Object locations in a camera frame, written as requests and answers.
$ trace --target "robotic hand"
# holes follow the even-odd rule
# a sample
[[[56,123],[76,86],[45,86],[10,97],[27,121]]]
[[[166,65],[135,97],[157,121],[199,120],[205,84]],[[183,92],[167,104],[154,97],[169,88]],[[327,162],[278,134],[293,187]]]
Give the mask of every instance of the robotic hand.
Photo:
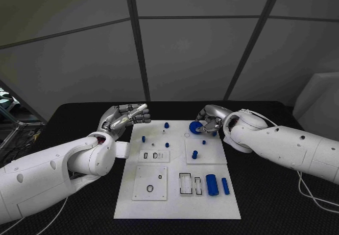
[[[208,124],[195,125],[200,127],[192,132],[213,132],[222,128],[223,142],[238,151],[254,151],[281,166],[339,184],[339,142],[274,123],[274,127],[268,127],[264,119],[249,110],[232,112],[220,106],[206,105],[196,122],[205,120]]]
[[[128,158],[130,143],[115,140],[125,126],[150,123],[145,108],[112,106],[88,137],[26,155],[0,169],[0,224],[49,208],[109,172],[115,157]],[[72,179],[68,171],[82,176]]]

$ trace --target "blue disc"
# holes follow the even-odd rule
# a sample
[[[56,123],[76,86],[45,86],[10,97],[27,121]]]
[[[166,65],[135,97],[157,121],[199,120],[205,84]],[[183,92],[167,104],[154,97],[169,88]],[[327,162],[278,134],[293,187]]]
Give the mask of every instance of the blue disc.
[[[200,132],[196,131],[196,128],[203,126],[197,121],[192,121],[189,124],[189,130],[193,134],[200,134]]]

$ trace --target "hole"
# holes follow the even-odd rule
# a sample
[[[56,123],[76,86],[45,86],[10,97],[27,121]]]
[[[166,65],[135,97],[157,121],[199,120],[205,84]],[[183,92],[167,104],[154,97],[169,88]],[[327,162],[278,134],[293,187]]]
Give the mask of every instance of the hole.
[[[19,175],[16,176],[16,179],[17,179],[17,182],[21,183],[21,182],[23,182],[23,174],[19,174]]]
[[[148,186],[147,186],[147,192],[151,192],[151,191],[153,191],[153,186],[148,185]]]
[[[56,163],[55,163],[55,161],[50,161],[49,164],[50,164],[50,167],[52,167],[53,170],[55,170],[55,169],[56,169]]]

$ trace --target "black table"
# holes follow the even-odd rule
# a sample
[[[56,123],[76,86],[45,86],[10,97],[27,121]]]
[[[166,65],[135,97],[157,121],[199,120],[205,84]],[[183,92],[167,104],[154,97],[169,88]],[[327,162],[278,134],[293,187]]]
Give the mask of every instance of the black table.
[[[32,153],[85,137],[96,130],[101,115],[111,103],[62,105],[32,147]],[[193,120],[206,104],[232,111],[249,109],[277,125],[301,129],[284,105],[270,101],[148,102],[151,119]],[[128,127],[120,141],[130,141]],[[43,234],[339,234],[339,214],[323,211],[300,195],[298,177],[255,153],[244,154],[225,143],[228,168],[236,194],[241,220],[114,219],[125,160],[117,159],[104,177],[68,198],[63,211]],[[314,196],[339,202],[339,186],[306,175]],[[29,216],[7,234],[36,234],[53,219],[62,202]],[[0,232],[13,222],[0,226]]]

